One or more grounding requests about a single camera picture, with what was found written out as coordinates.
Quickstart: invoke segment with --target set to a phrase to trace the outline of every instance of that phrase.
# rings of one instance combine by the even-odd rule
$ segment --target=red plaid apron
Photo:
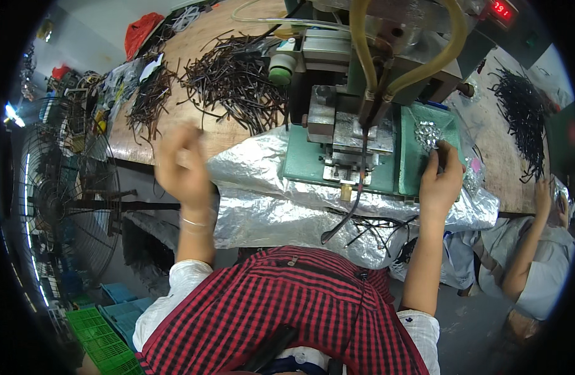
[[[391,305],[387,270],[327,250],[261,251],[208,276],[164,319],[136,356],[147,374],[215,374],[246,360],[277,327],[291,347],[341,360],[353,374],[427,374]]]

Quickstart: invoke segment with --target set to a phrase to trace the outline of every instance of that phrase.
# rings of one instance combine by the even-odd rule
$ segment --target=green cap
[[[291,73],[287,69],[274,67],[269,71],[269,80],[276,85],[289,85]]]

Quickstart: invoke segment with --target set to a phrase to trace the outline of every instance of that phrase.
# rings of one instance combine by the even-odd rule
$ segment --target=white shirt
[[[519,231],[533,218],[499,218],[493,229],[481,232],[483,245],[504,270],[516,257],[527,237],[519,239]],[[575,253],[575,240],[564,228],[546,226],[538,242],[538,248],[529,267],[525,288],[516,305],[535,319],[546,320],[558,301],[566,281],[566,275]],[[504,297],[491,271],[481,266],[478,284],[486,295]]]
[[[206,277],[212,274],[212,268],[199,260],[183,260],[174,264],[169,272],[169,295],[158,298],[137,319],[133,334],[133,344],[138,352],[148,341],[150,335],[164,318],[166,318]],[[398,312],[398,318],[419,350],[420,356],[431,375],[439,375],[437,362],[437,340],[439,323],[429,314],[416,310]],[[294,356],[296,360],[304,358],[306,362],[327,369],[329,357],[320,351],[308,347],[297,347],[284,350],[277,358]]]

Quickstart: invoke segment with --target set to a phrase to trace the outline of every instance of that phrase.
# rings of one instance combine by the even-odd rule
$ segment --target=press machine
[[[296,4],[286,0],[287,10]],[[269,78],[291,90],[295,126],[283,176],[340,188],[345,201],[362,180],[362,191],[413,202],[428,157],[415,134],[419,124],[433,124],[440,139],[460,148],[458,117],[441,102],[457,89],[473,94],[465,80],[495,46],[529,68],[551,43],[520,0],[313,0],[292,17],[350,26],[349,32],[307,28],[273,50],[269,65]],[[453,55],[450,41],[458,42]],[[444,50],[449,58],[438,70],[408,77],[391,91],[394,83],[402,86],[398,78],[435,66]],[[371,89],[369,75],[376,84]]]

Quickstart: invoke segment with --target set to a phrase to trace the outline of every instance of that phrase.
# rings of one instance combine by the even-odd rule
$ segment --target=red digital display
[[[504,1],[495,1],[492,6],[492,10],[494,15],[505,21],[509,21],[512,17],[512,13],[514,12],[510,4]]]

